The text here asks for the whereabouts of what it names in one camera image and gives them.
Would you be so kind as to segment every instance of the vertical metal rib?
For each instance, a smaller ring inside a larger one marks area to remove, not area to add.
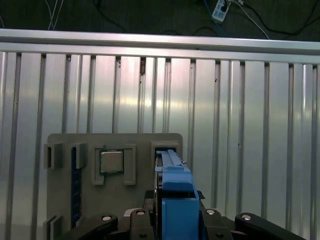
[[[318,82],[318,69],[313,68],[312,76],[312,123],[311,123],[311,196],[310,196],[310,239],[316,240],[316,195],[317,195],[317,82]]]
[[[320,238],[320,64],[316,68],[317,79],[317,156],[316,156],[316,180],[315,180],[315,239]]]
[[[219,81],[219,119],[217,153],[217,203],[221,214],[226,214],[227,178],[228,178],[228,138],[229,138],[229,103],[230,103],[230,63],[220,62]]]
[[[228,161],[226,179],[225,215],[234,219],[238,201],[238,158],[241,113],[242,72],[239,61],[230,63],[229,119],[228,119]]]
[[[77,133],[84,134],[88,128],[91,57],[89,55],[83,55],[81,58]]]
[[[154,106],[153,106],[153,133],[162,133],[164,131],[165,115],[165,78],[166,78],[166,59],[156,59],[156,73],[154,82]]]
[[[92,133],[95,77],[96,77],[96,56],[91,56],[90,73],[89,73],[88,116],[87,116],[87,125],[86,125],[87,133]]]
[[[236,214],[242,212],[243,174],[244,174],[244,128],[245,128],[246,66],[240,64],[240,111],[239,111],[239,144],[238,171],[236,184]]]
[[[264,112],[263,112],[263,149],[262,149],[262,184],[261,184],[261,217],[267,218],[268,197],[268,146],[269,146],[269,90],[270,66],[264,66]]]
[[[220,62],[215,64],[215,88],[214,88],[214,120],[213,120],[213,158],[212,158],[212,179],[211,179],[211,207],[217,207],[218,195],[218,147],[219,147],[219,112],[220,112]]]
[[[137,132],[143,133],[144,127],[144,99],[146,90],[146,58],[142,57],[140,59],[140,72],[139,72],[139,90],[138,90],[138,125]]]
[[[143,114],[142,121],[143,133],[152,133],[154,124],[154,106],[155,106],[155,73],[156,60],[153,57],[147,57],[145,60],[145,80],[144,80],[144,95],[142,101]]]
[[[39,95],[42,94],[41,55],[23,53],[20,73],[11,227],[13,239],[31,236],[38,107]]]
[[[245,103],[243,132],[244,212],[261,214],[264,139],[265,63],[245,62]]]
[[[116,58],[96,56],[92,84],[92,133],[112,133]]]
[[[291,230],[302,234],[302,159],[303,145],[303,66],[293,66],[293,106],[292,106],[292,196]]]
[[[183,159],[188,159],[190,64],[190,59],[171,60],[169,132],[181,134]]]
[[[37,239],[42,239],[42,223],[47,220],[47,170],[44,168],[44,144],[52,133],[61,133],[63,127],[66,55],[47,54],[42,104],[42,129],[39,167],[39,194],[37,213]]]
[[[270,63],[266,216],[278,226],[286,225],[289,65]]]
[[[288,137],[286,160],[286,204],[285,229],[292,230],[292,160],[293,160],[293,106],[294,106],[294,66],[289,66],[289,94],[288,94]]]
[[[138,132],[140,57],[121,57],[118,133]]]
[[[6,175],[1,175],[3,177],[6,176],[6,181],[4,181],[6,182],[6,186],[1,190],[7,195],[3,196],[1,193],[1,199],[2,196],[4,199],[0,201],[1,210],[3,210],[1,212],[5,214],[5,226],[3,230],[5,240],[11,239],[20,70],[21,55],[8,53],[5,90],[8,94],[5,95],[4,99],[4,121],[2,126],[2,137],[5,137],[5,141],[2,141],[0,146],[2,148],[1,158],[8,159],[8,161],[5,162],[6,164],[4,162],[1,164],[1,169],[5,169],[6,173]]]
[[[42,117],[43,117],[43,101],[44,101],[44,86],[45,86],[45,68],[46,58],[42,56],[40,63],[40,79],[39,79],[39,94],[38,94],[38,112],[36,121],[36,137],[34,148],[34,172],[33,172],[33,187],[32,187],[32,206],[31,206],[31,232],[30,239],[37,237],[37,219],[38,219],[38,196],[39,196],[39,178],[40,178],[40,153],[41,153],[41,136],[42,136]]]
[[[0,52],[0,146],[2,144],[2,132],[4,124],[5,89],[6,89],[7,53]]]
[[[76,133],[78,130],[81,61],[80,55],[71,56],[66,84],[65,131],[67,133]]]
[[[164,95],[163,95],[163,133],[169,132],[169,119],[170,119],[170,97],[171,97],[171,59],[165,60],[164,69]]]
[[[206,208],[211,207],[214,118],[215,118],[214,60],[196,60],[194,92],[194,131],[192,174],[198,189],[201,189]]]
[[[302,163],[302,236],[310,238],[310,197],[311,197],[311,169],[312,169],[312,113],[313,113],[313,66],[303,66],[303,160]]]
[[[5,122],[5,96],[6,96],[6,71],[7,71],[8,54],[0,52],[0,239],[4,239],[3,233],[5,232],[5,202],[8,186],[8,171],[9,158],[3,158],[2,144],[6,140],[4,122]]]
[[[196,61],[190,64],[190,80],[189,80],[189,119],[188,119],[188,153],[187,163],[189,169],[193,170],[194,155],[194,127],[195,127],[195,84],[196,84]]]

